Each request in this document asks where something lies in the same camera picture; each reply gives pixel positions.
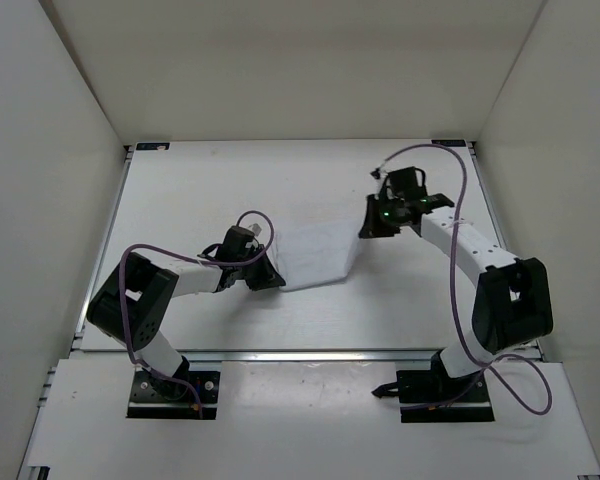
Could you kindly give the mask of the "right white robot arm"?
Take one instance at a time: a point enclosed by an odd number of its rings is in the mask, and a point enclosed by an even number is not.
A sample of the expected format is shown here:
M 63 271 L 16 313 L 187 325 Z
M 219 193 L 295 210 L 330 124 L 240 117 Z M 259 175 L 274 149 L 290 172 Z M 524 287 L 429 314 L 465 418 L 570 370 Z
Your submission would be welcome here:
M 427 192 L 420 168 L 377 168 L 371 176 L 379 188 L 366 197 L 359 237 L 390 238 L 409 227 L 447 255 L 450 271 L 461 271 L 475 288 L 470 329 L 432 361 L 428 387 L 433 396 L 453 399 L 464 378 L 499 353 L 552 332 L 548 275 L 540 260 L 522 259 L 492 243 L 447 196 Z

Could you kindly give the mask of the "white skirt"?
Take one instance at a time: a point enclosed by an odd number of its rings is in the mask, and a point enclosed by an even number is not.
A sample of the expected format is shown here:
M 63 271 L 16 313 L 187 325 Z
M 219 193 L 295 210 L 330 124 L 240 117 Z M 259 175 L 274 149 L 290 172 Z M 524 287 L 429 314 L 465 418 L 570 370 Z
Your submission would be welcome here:
M 360 251 L 360 221 L 336 220 L 275 233 L 272 262 L 292 292 L 346 279 Z

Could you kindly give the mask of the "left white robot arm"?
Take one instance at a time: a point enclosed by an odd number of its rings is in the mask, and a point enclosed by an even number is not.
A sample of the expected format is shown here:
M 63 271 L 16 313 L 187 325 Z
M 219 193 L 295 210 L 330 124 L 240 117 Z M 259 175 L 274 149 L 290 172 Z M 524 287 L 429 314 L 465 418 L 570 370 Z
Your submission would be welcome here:
M 251 291 L 286 285 L 251 228 L 234 225 L 222 242 L 195 258 L 146 245 L 146 250 L 170 259 L 165 266 L 129 247 L 91 300 L 86 318 L 123 345 L 131 362 L 149 374 L 152 388 L 169 402 L 199 400 L 190 378 L 190 363 L 161 333 L 172 299 L 199 293 L 220 293 L 242 281 Z

